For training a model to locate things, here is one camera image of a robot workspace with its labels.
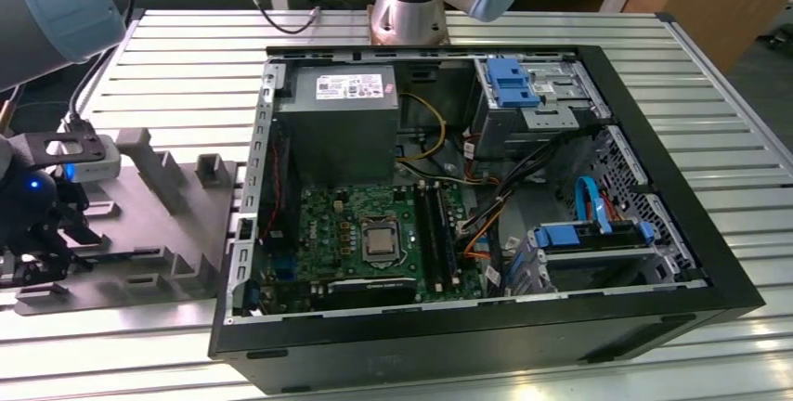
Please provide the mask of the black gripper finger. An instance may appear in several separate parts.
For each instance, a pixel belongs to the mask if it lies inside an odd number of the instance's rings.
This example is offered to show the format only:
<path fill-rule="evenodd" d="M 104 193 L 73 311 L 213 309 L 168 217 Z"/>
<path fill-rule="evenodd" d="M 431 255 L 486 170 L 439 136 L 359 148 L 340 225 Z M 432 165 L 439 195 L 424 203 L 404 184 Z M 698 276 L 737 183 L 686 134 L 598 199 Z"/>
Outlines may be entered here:
<path fill-rule="evenodd" d="M 33 225 L 1 244 L 1 287 L 20 288 L 65 279 L 74 257 L 57 229 Z"/>
<path fill-rule="evenodd" d="M 64 239 L 70 240 L 79 246 L 99 245 L 103 242 L 101 236 L 83 224 L 61 223 L 58 233 Z"/>

